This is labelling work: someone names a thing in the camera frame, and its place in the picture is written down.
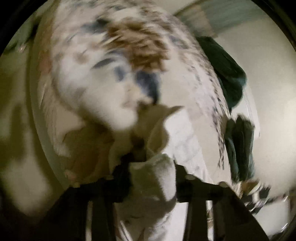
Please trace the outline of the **folded dark green pants stack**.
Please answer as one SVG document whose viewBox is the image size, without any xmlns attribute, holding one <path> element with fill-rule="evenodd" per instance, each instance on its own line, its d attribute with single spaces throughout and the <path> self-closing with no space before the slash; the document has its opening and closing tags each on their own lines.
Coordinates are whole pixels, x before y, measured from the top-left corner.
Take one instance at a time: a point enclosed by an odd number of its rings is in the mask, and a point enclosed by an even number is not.
<svg viewBox="0 0 296 241">
<path fill-rule="evenodd" d="M 243 97 L 247 76 L 236 61 L 211 37 L 197 37 L 218 77 L 229 111 Z M 242 114 L 226 123 L 224 143 L 230 164 L 231 179 L 238 183 L 254 177 L 252 148 L 255 125 Z"/>
</svg>

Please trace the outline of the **white pants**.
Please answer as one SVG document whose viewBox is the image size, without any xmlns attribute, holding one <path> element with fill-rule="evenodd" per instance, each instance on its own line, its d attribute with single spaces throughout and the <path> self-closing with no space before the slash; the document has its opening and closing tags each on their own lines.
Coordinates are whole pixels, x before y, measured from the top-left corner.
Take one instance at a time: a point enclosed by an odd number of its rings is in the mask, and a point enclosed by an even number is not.
<svg viewBox="0 0 296 241">
<path fill-rule="evenodd" d="M 131 160 L 132 189 L 116 204 L 117 240 L 181 240 L 186 204 L 177 202 L 175 164 L 189 174 L 217 184 L 230 182 L 228 161 L 210 118 L 182 106 L 142 110 L 132 137 L 144 141 L 144 156 Z"/>
</svg>

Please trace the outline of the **floral cream blanket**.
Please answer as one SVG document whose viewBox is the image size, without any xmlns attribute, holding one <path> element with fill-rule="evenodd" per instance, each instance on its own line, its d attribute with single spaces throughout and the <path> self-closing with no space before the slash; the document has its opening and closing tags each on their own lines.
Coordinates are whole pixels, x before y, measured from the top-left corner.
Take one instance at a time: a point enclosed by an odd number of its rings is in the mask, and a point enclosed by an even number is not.
<svg viewBox="0 0 296 241">
<path fill-rule="evenodd" d="M 231 180 L 229 111 L 199 43 L 152 1 L 53 1 L 34 40 L 31 80 L 58 164 L 74 187 L 164 148 L 212 183 Z"/>
</svg>

